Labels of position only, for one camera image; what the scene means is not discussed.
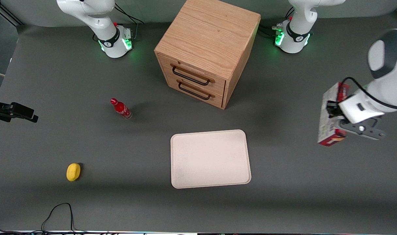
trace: black metal handle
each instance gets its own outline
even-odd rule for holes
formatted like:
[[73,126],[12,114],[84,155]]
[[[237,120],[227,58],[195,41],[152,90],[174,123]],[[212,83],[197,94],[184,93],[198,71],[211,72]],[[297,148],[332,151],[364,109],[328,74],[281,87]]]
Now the black metal handle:
[[194,95],[194,96],[197,96],[197,97],[200,98],[200,99],[208,100],[208,99],[210,99],[210,97],[211,97],[211,95],[209,95],[208,97],[204,97],[204,96],[201,96],[201,95],[197,95],[197,94],[194,93],[194,92],[191,92],[191,91],[189,91],[189,90],[187,90],[187,89],[185,89],[185,88],[182,88],[182,87],[181,87],[181,84],[182,84],[182,82],[179,82],[179,83],[178,83],[178,88],[179,88],[180,90],[185,91],[185,92],[187,92],[187,93],[190,93],[190,94],[192,94],[192,95]]
[[187,80],[190,80],[190,81],[192,81],[192,82],[195,82],[195,83],[197,83],[197,84],[199,84],[199,85],[207,86],[207,85],[209,84],[209,82],[210,82],[210,79],[207,79],[207,82],[205,82],[205,83],[199,82],[199,81],[197,81],[197,80],[195,80],[195,79],[192,79],[191,77],[188,77],[188,76],[185,76],[184,74],[181,74],[181,73],[176,72],[175,69],[176,69],[176,67],[173,66],[173,73],[174,73],[175,75],[180,76],[180,77],[182,77],[182,78],[185,78],[185,79],[187,79]]

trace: wooden drawer unit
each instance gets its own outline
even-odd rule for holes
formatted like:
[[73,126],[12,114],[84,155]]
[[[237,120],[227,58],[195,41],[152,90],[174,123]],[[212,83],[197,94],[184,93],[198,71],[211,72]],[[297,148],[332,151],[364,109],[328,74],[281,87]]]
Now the wooden drawer unit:
[[261,16],[218,0],[187,0],[155,47],[171,88],[225,109]]

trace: bottle label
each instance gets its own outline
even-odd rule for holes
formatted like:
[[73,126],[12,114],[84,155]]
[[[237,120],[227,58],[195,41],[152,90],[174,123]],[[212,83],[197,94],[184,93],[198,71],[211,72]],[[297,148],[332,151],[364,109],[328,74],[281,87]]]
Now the bottle label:
[[123,109],[123,111],[121,111],[121,112],[118,112],[121,116],[123,116],[124,118],[129,118],[130,117],[130,111],[129,111],[129,109],[126,107],[126,106],[124,106],[124,109]]

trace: white tray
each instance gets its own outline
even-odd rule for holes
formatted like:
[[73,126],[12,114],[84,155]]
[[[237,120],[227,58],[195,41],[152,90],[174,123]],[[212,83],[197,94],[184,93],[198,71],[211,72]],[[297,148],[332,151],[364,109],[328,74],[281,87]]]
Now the white tray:
[[173,135],[171,183],[176,189],[245,184],[251,181],[242,130]]

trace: coca-cola bottle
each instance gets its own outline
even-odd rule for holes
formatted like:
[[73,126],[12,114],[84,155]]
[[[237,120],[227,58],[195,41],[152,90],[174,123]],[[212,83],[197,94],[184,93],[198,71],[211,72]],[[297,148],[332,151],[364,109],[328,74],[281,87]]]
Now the coca-cola bottle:
[[116,112],[118,112],[124,119],[130,119],[132,117],[132,112],[120,101],[112,98],[110,103],[113,104]]

